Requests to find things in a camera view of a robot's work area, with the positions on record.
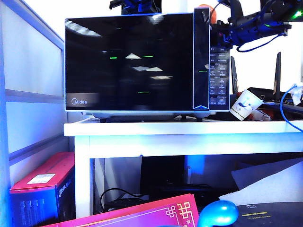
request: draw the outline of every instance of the robotic arm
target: robotic arm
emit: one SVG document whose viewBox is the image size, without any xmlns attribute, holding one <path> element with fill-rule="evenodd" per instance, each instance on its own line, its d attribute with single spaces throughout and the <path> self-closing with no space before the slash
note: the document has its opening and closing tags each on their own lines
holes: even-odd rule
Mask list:
<svg viewBox="0 0 303 227">
<path fill-rule="evenodd" d="M 219 46 L 237 50 L 245 43 L 271 36 L 286 36 L 289 22 L 303 22 L 303 0 L 260 0 L 260 11 L 244 16 L 239 0 L 218 0 L 231 9 L 228 24 L 212 24 L 213 39 Z"/>
</svg>

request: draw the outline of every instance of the white shelf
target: white shelf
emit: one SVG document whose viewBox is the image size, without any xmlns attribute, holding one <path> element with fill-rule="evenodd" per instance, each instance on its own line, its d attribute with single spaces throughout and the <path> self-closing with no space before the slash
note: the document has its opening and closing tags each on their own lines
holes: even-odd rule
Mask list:
<svg viewBox="0 0 303 227">
<path fill-rule="evenodd" d="M 292 122 L 303 128 L 303 121 Z M 303 133 L 286 122 L 100 123 L 64 125 L 75 137 L 76 217 L 92 214 L 92 158 L 303 151 Z"/>
<path fill-rule="evenodd" d="M 292 121 L 303 128 L 303 121 Z M 96 118 L 64 125 L 65 136 L 253 134 L 299 132 L 280 122 L 127 122 L 99 123 Z"/>
</svg>

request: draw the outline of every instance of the white paper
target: white paper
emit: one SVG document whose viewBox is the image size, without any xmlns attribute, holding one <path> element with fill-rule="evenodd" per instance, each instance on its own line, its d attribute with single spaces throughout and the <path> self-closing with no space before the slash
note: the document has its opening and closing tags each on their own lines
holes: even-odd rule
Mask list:
<svg viewBox="0 0 303 227">
<path fill-rule="evenodd" d="M 267 163 L 258 166 L 251 166 L 244 169 L 232 171 L 232 177 L 234 178 L 238 188 L 241 190 L 250 184 L 253 184 L 272 174 L 276 174 L 302 161 L 303 157 L 278 161 L 274 163 Z"/>
<path fill-rule="evenodd" d="M 303 202 L 303 161 L 238 192 L 219 198 L 232 201 L 237 206 L 269 202 Z"/>
</svg>

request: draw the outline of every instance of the product box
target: product box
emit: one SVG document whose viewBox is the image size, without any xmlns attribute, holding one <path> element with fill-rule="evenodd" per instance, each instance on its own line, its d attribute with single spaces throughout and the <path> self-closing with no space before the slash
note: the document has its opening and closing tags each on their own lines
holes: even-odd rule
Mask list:
<svg viewBox="0 0 303 227">
<path fill-rule="evenodd" d="M 195 198 L 185 194 L 47 227 L 196 227 L 198 220 Z"/>
<path fill-rule="evenodd" d="M 10 189 L 13 226 L 75 219 L 75 155 L 59 152 Z"/>
</svg>

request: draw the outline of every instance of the white cup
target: white cup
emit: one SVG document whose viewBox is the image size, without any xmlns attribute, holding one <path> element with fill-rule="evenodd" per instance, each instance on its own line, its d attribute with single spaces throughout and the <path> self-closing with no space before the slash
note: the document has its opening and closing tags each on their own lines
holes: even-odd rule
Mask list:
<svg viewBox="0 0 303 227">
<path fill-rule="evenodd" d="M 244 90 L 229 110 L 235 117 L 243 121 L 252 110 L 257 109 L 263 101 L 248 90 Z"/>
</svg>

